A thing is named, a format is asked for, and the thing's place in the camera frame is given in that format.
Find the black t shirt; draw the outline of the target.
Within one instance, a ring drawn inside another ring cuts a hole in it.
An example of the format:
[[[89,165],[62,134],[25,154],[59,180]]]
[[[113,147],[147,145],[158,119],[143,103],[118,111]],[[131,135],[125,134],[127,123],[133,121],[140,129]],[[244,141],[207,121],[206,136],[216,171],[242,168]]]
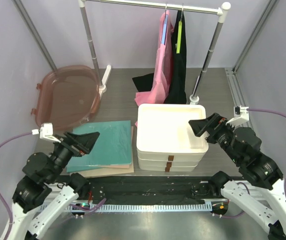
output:
[[[183,16],[183,32],[182,32],[182,45],[181,52],[176,54],[177,34],[178,34],[178,22],[180,20],[181,10],[177,11],[174,30],[171,35],[172,53],[173,53],[173,71],[172,81],[169,87],[169,94],[166,97],[163,104],[186,104],[187,97],[185,93],[185,81],[187,71],[187,43],[186,43],[186,24],[185,16]],[[152,73],[133,77],[133,83],[136,86],[137,91],[149,91],[151,90],[151,84],[154,71]]]

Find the pink t shirt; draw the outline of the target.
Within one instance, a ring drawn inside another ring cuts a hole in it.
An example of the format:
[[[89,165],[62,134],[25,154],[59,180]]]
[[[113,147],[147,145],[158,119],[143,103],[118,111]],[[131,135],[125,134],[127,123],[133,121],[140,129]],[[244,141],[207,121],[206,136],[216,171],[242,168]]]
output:
[[[151,77],[151,90],[138,90],[135,95],[135,102],[138,106],[141,104],[162,104],[169,94],[169,87],[172,81],[173,71],[173,53],[171,35],[174,30],[171,24],[171,17],[168,22],[167,38],[165,45],[161,44],[162,28],[163,28],[163,13],[160,17],[158,48],[156,52],[155,70],[153,77]]]

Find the lime green clothes hanger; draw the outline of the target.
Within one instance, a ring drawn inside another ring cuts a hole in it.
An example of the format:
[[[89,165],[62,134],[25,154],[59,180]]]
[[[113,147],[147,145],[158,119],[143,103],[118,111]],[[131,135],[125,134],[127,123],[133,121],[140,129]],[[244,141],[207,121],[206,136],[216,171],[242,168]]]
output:
[[[177,34],[177,44],[176,44],[176,54],[181,52],[182,45],[182,32],[183,32],[183,16],[184,16],[184,5],[182,5],[180,20],[178,22],[178,34]]]

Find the blue clothes hanger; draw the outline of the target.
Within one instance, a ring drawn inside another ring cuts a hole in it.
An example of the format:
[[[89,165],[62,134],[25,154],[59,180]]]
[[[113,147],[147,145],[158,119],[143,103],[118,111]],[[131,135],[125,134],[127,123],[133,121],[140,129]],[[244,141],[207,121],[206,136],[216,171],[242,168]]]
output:
[[[165,45],[166,38],[167,38],[167,29],[168,29],[168,22],[169,22],[169,13],[168,13],[168,5],[165,4],[165,15],[163,20],[163,28],[162,28],[162,36],[161,36],[161,44]]]

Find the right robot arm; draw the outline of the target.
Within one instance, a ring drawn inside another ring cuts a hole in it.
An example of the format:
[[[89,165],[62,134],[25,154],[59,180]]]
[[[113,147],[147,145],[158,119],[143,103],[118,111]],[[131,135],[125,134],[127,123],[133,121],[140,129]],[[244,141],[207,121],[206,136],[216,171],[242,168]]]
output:
[[[258,223],[270,240],[286,240],[286,175],[277,163],[261,152],[262,141],[250,127],[248,107],[236,107],[228,120],[218,113],[206,119],[190,120],[196,137],[207,134],[206,141],[218,144],[238,167],[243,179],[269,204],[263,205],[242,190],[226,173],[220,171],[210,179],[208,190],[213,197],[225,197]]]

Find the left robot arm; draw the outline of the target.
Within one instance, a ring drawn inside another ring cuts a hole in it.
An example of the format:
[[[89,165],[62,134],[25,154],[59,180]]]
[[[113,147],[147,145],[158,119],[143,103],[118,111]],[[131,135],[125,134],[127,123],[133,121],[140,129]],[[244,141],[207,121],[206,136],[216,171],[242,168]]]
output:
[[[53,142],[54,150],[50,155],[42,152],[32,154],[23,167],[25,176],[18,182],[12,197],[12,214],[7,222],[2,240],[40,240],[45,232],[76,199],[85,199],[89,195],[89,181],[78,173],[68,177],[60,193],[40,214],[37,211],[52,192],[50,184],[57,182],[63,169],[73,157],[90,154],[99,132],[73,134],[65,132],[63,136],[52,133],[40,133],[43,140]]]

